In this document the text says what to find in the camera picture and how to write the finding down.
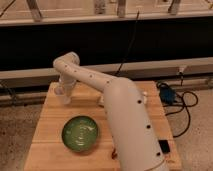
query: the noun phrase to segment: wooden tabletop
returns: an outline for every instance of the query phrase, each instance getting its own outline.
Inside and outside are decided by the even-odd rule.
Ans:
[[[181,170],[181,162],[175,142],[165,117],[154,82],[135,82],[148,93],[147,111],[159,139],[169,142],[171,152],[166,154],[170,170]],[[32,140],[25,171],[120,171],[117,159],[112,159],[114,149],[104,109],[98,106],[101,93],[77,83],[69,105],[62,105],[54,95],[58,83],[50,85]],[[98,142],[87,153],[78,154],[64,146],[61,132],[64,124],[74,116],[88,115],[100,128]]]

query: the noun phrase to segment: speckled floor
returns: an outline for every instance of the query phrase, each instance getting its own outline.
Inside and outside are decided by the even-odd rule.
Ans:
[[[195,92],[189,131],[176,138],[184,171],[213,170],[213,90]],[[0,171],[22,171],[42,105],[0,108]],[[168,117],[174,134],[187,123],[186,113]]]
[[[23,170],[41,108],[0,108],[0,171]]]

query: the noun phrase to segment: green ceramic bowl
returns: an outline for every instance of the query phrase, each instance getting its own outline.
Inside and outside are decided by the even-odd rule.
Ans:
[[[98,137],[98,125],[88,116],[70,119],[63,128],[63,143],[75,152],[89,150]]]

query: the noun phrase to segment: black panel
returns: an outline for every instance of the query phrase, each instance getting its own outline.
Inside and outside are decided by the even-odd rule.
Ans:
[[[0,70],[52,67],[75,51],[82,65],[121,62],[134,21],[0,28]],[[213,18],[139,21],[129,62],[213,56]]]

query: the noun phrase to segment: black cable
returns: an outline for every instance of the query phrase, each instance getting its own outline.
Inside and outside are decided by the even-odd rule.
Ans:
[[[4,15],[4,13],[8,10],[8,8],[10,8],[11,5],[14,4],[15,1],[16,1],[16,0],[11,1],[11,2],[2,10],[2,12],[0,13],[0,18]]]
[[[124,63],[126,62],[126,60],[128,59],[128,56],[131,52],[131,49],[132,49],[132,46],[135,42],[135,37],[136,37],[136,32],[137,32],[137,23],[138,23],[138,19],[139,19],[139,15],[140,15],[140,12],[138,11],[137,13],[137,16],[136,16],[136,20],[135,20],[135,24],[134,24],[134,29],[133,29],[133,33],[132,33],[132,37],[131,37],[131,40],[129,42],[129,46],[127,48],[127,52],[118,68],[118,70],[116,71],[116,73],[114,74],[115,76],[118,76],[118,74],[120,73],[121,71],[121,68],[123,67]]]
[[[2,80],[0,80],[0,85],[2,86],[2,88],[4,88],[4,90],[9,94],[9,96],[11,97],[12,100],[12,105],[15,105],[16,102],[18,101],[18,97],[15,93],[15,91],[13,91],[11,88],[8,88],[4,82]]]
[[[171,86],[169,86],[166,83],[157,83],[157,87],[158,88],[162,88],[162,87],[163,88],[165,88],[165,87],[171,88]],[[186,104],[185,96],[187,94],[190,94],[195,98],[195,102],[193,104]],[[166,116],[178,114],[178,113],[182,112],[184,109],[186,110],[187,117],[188,117],[188,122],[187,122],[186,127],[184,128],[184,130],[181,133],[179,133],[177,135],[173,135],[174,138],[178,138],[188,131],[188,129],[191,125],[191,114],[190,114],[188,108],[196,106],[198,104],[199,99],[198,99],[197,95],[195,93],[191,92],[191,91],[185,91],[181,95],[179,95],[177,92],[175,92],[175,95],[176,95],[176,98],[178,98],[180,101],[175,101],[172,105],[166,104],[166,105],[164,105],[164,107],[180,107],[180,109],[175,111],[175,112],[166,113]]]

